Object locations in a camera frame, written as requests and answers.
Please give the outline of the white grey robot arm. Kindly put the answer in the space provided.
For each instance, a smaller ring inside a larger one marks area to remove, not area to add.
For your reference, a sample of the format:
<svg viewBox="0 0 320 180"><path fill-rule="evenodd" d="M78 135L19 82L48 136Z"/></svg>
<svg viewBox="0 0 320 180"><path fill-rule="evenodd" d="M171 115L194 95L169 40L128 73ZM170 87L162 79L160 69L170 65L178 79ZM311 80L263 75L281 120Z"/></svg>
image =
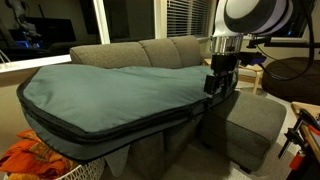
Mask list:
<svg viewBox="0 0 320 180"><path fill-rule="evenodd" d="M219 0L211 39L211 69L204 92L209 98L231 85L243 36L269 35L282 28L293 11L291 0Z"/></svg>

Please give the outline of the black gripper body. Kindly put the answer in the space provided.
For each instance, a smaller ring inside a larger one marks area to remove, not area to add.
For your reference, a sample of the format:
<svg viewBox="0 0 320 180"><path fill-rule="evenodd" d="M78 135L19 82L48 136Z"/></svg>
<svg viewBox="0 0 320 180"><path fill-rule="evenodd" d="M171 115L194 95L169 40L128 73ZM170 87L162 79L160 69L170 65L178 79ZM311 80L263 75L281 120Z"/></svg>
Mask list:
<svg viewBox="0 0 320 180"><path fill-rule="evenodd" d="M204 92L208 98L213 98L217 91L226 95L231 86L232 76L237 63L235 55L212 56L210 68L213 73L206 76Z"/></svg>

